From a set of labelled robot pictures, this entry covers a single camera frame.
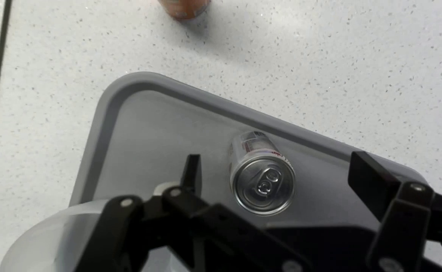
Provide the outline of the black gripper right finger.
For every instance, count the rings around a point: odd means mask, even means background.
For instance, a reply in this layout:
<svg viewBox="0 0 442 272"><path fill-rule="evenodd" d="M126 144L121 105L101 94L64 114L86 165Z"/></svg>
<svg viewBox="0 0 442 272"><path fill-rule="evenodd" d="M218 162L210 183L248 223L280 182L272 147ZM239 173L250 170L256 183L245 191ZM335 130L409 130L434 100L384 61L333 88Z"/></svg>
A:
<svg viewBox="0 0 442 272"><path fill-rule="evenodd" d="M422 182L400 182L365 152L350 159L348 185L380 223L366 266L372 272L442 272L424 259L425 244L442 247L442 195Z"/></svg>

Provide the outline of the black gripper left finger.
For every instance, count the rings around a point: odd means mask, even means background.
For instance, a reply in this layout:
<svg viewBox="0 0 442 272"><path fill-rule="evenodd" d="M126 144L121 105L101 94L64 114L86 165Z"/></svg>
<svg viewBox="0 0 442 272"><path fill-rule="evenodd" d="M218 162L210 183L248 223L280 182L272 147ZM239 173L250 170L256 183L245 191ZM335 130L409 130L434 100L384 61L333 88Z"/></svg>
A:
<svg viewBox="0 0 442 272"><path fill-rule="evenodd" d="M250 227L222 206L200 198L201 158L189 155L180 185L142 201L112 198L76 265L76 272L141 272L150 253L168 248L189 272L260 272L238 235Z"/></svg>

